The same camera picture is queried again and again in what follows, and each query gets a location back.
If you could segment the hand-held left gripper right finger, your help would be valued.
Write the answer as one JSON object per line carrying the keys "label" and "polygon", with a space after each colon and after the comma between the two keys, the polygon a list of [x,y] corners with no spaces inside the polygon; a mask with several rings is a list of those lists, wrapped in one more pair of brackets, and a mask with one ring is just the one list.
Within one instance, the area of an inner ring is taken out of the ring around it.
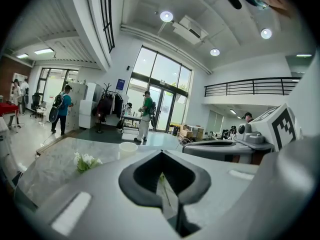
{"label": "hand-held left gripper right finger", "polygon": [[209,186],[200,199],[182,207],[190,237],[250,237],[254,208],[243,196],[258,171],[257,165],[218,161],[165,151],[179,163],[205,171]]}

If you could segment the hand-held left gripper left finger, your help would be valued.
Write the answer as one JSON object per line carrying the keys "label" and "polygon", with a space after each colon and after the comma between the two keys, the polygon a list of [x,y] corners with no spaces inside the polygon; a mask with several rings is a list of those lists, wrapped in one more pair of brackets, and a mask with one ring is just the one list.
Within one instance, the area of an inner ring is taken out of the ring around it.
{"label": "hand-held left gripper left finger", "polygon": [[136,205],[119,186],[122,170],[152,153],[138,152],[81,174],[37,209],[37,219],[67,240],[179,240],[159,208]]}

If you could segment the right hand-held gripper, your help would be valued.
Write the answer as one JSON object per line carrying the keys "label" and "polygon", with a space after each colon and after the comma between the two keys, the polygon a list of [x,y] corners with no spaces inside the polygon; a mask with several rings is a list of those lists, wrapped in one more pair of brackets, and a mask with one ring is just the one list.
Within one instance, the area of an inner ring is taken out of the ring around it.
{"label": "right hand-held gripper", "polygon": [[242,123],[234,141],[206,140],[187,143],[182,152],[191,156],[259,165],[268,153],[278,152],[296,140],[294,117],[287,104],[274,107],[251,122]]}

